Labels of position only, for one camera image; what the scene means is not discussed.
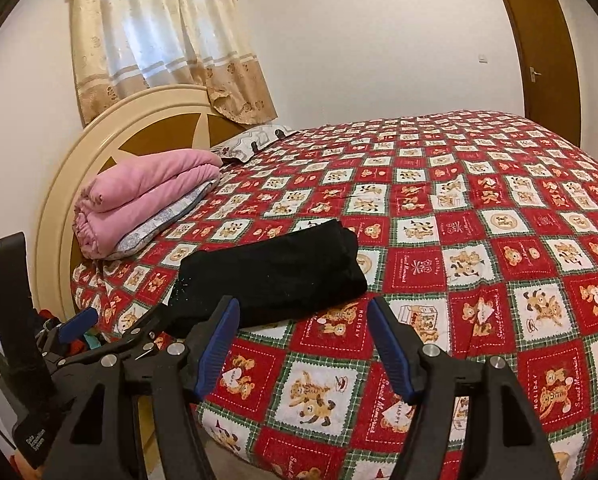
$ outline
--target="door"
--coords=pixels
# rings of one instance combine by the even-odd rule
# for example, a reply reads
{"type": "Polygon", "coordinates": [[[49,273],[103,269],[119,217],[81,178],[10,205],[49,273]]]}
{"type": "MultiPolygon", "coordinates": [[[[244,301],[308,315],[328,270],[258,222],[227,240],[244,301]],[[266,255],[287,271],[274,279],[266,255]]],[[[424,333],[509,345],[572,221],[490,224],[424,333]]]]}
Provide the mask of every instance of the door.
{"type": "Polygon", "coordinates": [[[526,117],[579,146],[579,78],[559,0],[503,2],[517,43],[526,117]]]}

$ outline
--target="folded black pants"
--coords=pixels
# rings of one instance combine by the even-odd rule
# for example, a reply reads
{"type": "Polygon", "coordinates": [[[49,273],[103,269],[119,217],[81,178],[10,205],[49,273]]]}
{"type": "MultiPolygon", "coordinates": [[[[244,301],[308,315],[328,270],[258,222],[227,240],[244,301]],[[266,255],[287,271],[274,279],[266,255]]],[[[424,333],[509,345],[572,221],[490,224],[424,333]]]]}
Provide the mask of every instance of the folded black pants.
{"type": "Polygon", "coordinates": [[[367,289],[357,237],[338,220],[253,244],[197,251],[181,261],[166,332],[185,337],[224,295],[241,306],[241,328],[301,319],[367,289]]]}

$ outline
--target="pink blanket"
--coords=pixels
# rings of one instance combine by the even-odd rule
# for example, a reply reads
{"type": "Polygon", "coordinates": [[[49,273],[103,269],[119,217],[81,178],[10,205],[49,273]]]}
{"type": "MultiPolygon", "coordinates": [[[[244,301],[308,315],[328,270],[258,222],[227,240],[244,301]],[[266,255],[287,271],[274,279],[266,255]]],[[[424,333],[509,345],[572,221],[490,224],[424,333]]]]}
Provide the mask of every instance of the pink blanket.
{"type": "Polygon", "coordinates": [[[110,255],[128,232],[202,182],[219,176],[221,159],[175,150],[124,161],[98,175],[74,206],[72,226],[87,258],[110,255]]]}

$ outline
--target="headboard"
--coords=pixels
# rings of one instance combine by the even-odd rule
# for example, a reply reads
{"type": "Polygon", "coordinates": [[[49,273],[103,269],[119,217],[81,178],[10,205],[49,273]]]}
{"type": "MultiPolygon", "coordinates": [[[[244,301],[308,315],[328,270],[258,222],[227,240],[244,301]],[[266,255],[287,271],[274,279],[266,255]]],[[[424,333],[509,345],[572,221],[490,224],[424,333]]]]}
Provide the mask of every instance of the headboard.
{"type": "Polygon", "coordinates": [[[90,123],[66,156],[42,207],[34,244],[32,298],[62,320],[75,314],[72,271],[83,261],[72,232],[82,186],[125,158],[180,148],[208,149],[245,129],[220,116],[203,86],[150,88],[119,101],[90,123]]]}

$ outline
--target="checkered bedspread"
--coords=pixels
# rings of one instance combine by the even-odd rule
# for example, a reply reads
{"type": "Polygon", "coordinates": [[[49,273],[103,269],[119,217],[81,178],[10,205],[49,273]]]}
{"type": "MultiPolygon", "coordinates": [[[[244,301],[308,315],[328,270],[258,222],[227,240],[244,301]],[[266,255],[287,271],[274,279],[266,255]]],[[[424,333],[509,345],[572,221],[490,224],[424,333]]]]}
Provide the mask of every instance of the checkered bedspread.
{"type": "MultiPolygon", "coordinates": [[[[598,163],[523,118],[461,111],[299,132],[228,168],[138,257],[77,269],[73,292],[119,336],[168,301],[191,251],[331,218],[357,234],[372,292],[239,332],[197,410],[219,443],[286,479],[389,477],[413,409],[366,326],[367,299],[381,293],[425,342],[506,358],[565,479],[598,459],[598,163]]],[[[457,399],[445,480],[466,415],[457,399]]]]}

